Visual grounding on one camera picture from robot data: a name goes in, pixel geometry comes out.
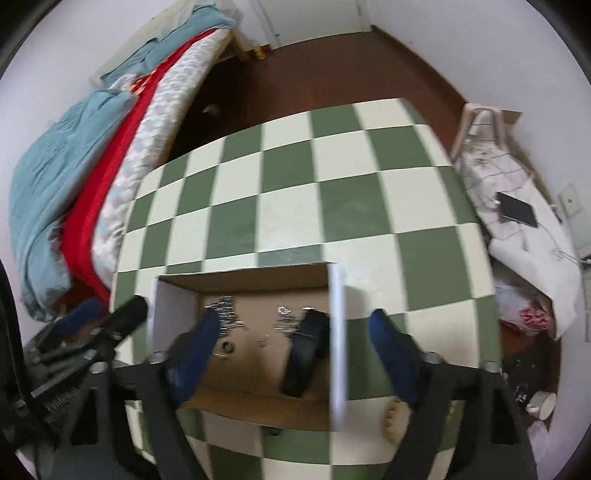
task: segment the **wall socket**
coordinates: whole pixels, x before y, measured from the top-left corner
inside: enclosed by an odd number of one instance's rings
[[[579,194],[572,183],[569,183],[558,196],[568,218],[574,217],[577,213],[583,210],[583,204],[579,199]]]

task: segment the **teal blanket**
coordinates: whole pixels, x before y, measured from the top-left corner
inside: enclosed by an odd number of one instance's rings
[[[71,107],[25,152],[8,199],[12,251],[22,300],[32,318],[55,318],[71,279],[60,252],[60,225],[136,97],[96,90]]]
[[[122,75],[138,76],[153,71],[185,42],[213,27],[234,28],[236,22],[215,7],[195,7],[189,19],[162,40],[153,38],[140,47],[115,70],[100,76],[105,86],[113,85]]]

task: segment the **black smartphone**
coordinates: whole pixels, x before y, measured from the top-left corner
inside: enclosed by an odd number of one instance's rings
[[[529,203],[501,192],[497,192],[496,199],[499,214],[503,218],[538,228],[538,220],[535,219],[534,209]]]

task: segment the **green and white checkered tablecloth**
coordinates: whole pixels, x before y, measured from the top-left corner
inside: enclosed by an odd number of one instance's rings
[[[215,480],[379,479],[394,455],[383,434],[392,391],[366,334],[372,309],[385,309],[424,350],[449,362],[500,360],[477,222],[443,147],[405,100],[299,113],[216,140],[145,178],[112,307],[134,293],[148,296],[165,273],[341,264],[350,399],[344,430],[271,436],[207,412],[179,416]],[[145,353],[144,328],[119,349],[127,362]],[[149,455],[142,413],[129,413],[136,444]],[[457,427],[452,419],[438,464],[449,461]]]

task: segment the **white door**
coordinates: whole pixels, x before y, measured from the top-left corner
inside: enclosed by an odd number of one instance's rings
[[[356,0],[252,1],[262,6],[279,46],[368,29]]]

